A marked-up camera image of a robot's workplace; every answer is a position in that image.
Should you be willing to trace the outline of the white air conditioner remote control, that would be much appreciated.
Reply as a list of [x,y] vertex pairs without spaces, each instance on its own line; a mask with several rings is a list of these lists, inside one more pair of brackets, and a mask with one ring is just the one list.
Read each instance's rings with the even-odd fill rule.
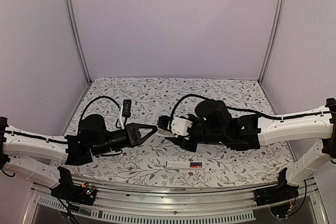
[[183,161],[167,161],[166,162],[166,169],[178,169],[178,170],[195,170],[194,168],[190,168],[190,161],[183,162]]

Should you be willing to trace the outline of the white remote battery cover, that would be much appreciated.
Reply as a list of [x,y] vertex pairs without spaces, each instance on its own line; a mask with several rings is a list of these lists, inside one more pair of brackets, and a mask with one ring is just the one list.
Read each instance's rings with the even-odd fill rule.
[[157,129],[155,135],[160,136],[160,137],[168,137],[168,138],[175,138],[176,137],[176,135],[174,135],[173,133],[171,133],[167,130],[161,129],[161,128]]

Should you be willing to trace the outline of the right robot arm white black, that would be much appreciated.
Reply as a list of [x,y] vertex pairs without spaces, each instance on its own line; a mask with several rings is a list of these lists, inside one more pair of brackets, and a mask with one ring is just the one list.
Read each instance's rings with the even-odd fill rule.
[[181,141],[181,146],[194,150],[198,143],[223,144],[231,150],[247,151],[270,144],[315,138],[317,141],[298,161],[278,176],[271,190],[276,201],[291,194],[324,164],[335,158],[335,99],[316,109],[267,115],[245,109],[246,115],[234,118],[223,101],[205,99],[187,118],[170,116],[168,130]]

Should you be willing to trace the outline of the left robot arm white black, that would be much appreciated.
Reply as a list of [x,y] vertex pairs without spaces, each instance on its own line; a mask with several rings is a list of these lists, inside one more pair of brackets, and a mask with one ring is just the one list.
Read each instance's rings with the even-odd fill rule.
[[1,169],[22,173],[28,179],[56,188],[67,200],[78,195],[78,188],[61,172],[41,163],[40,159],[70,166],[81,166],[101,155],[116,156],[123,148],[142,145],[156,133],[154,125],[130,123],[116,131],[108,131],[104,118],[97,114],[79,124],[77,135],[50,136],[20,130],[1,117]]

